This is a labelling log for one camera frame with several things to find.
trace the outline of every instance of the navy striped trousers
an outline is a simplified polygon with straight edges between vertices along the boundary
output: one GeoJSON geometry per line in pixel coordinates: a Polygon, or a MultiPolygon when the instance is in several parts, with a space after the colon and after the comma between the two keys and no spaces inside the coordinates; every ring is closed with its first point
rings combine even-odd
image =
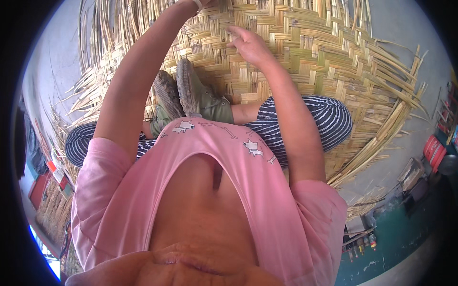
{"type": "MultiPolygon", "coordinates": [[[[325,152],[342,143],[350,135],[353,123],[350,112],[343,103],[334,98],[316,95],[302,96],[302,99],[315,119],[325,152]]],[[[65,152],[68,160],[77,167],[83,166],[87,147],[94,136],[96,124],[97,122],[91,122],[80,125],[68,134],[65,152]]],[[[259,108],[257,120],[244,125],[261,136],[283,169],[288,167],[286,150],[272,97],[269,97],[259,108]]],[[[156,139],[148,140],[144,135],[140,135],[136,159],[144,155],[154,145],[154,142],[156,139]]]]}

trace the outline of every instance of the mouth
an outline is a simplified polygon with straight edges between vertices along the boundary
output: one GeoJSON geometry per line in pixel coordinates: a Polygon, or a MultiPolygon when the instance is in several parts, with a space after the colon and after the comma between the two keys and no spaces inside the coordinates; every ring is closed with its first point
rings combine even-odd
{"type": "Polygon", "coordinates": [[[192,254],[185,254],[181,252],[169,252],[162,255],[160,264],[178,264],[181,263],[189,268],[198,270],[200,272],[209,273],[213,275],[223,275],[221,272],[216,271],[208,266],[203,260],[192,254]]]}

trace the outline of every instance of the shoe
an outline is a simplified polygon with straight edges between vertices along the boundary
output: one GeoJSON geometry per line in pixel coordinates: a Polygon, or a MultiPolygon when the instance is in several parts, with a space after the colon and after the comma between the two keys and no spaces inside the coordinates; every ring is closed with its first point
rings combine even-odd
{"type": "Polygon", "coordinates": [[[160,70],[154,80],[153,87],[159,101],[155,106],[155,117],[147,118],[146,121],[150,122],[151,134],[157,138],[167,124],[177,118],[184,117],[185,113],[180,104],[176,82],[171,75],[160,70]]]}
{"type": "Polygon", "coordinates": [[[176,83],[186,116],[199,113],[207,120],[234,124],[229,101],[202,84],[188,59],[178,62],[176,83]]]}

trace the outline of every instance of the belly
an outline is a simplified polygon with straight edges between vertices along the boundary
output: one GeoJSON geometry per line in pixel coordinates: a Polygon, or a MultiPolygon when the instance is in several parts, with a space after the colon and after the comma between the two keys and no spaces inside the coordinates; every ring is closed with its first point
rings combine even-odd
{"type": "Polygon", "coordinates": [[[245,209],[234,184],[213,157],[198,154],[173,174],[159,203],[149,250],[174,243],[228,248],[258,265],[245,209]]]}

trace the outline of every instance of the pink t-shirt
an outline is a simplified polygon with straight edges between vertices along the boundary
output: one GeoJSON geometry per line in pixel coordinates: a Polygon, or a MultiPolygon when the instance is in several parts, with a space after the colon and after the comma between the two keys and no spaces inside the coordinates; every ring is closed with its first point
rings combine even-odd
{"type": "Polygon", "coordinates": [[[162,193],[192,155],[211,155],[228,174],[250,224],[260,267],[286,285],[333,285],[347,205],[318,181],[288,185],[261,137],[245,126],[180,118],[134,164],[116,143],[95,138],[78,176],[71,218],[84,270],[149,248],[162,193]]]}

